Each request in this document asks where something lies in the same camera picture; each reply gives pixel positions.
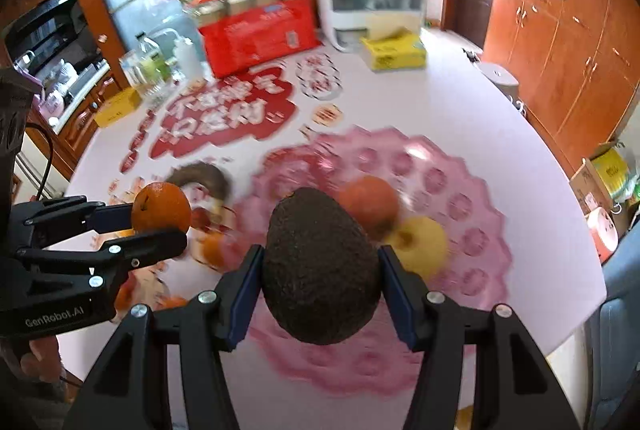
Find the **person left hand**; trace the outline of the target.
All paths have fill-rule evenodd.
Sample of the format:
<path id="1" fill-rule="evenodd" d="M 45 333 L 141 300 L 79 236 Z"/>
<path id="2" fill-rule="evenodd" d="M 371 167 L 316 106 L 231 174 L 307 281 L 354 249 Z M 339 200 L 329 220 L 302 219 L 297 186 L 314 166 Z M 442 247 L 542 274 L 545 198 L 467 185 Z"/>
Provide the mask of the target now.
<path id="1" fill-rule="evenodd" d="M 32 340 L 29 351 L 20 360 L 22 372 L 30 378 L 54 384 L 62 375 L 62 361 L 58 338 L 49 336 Z"/>

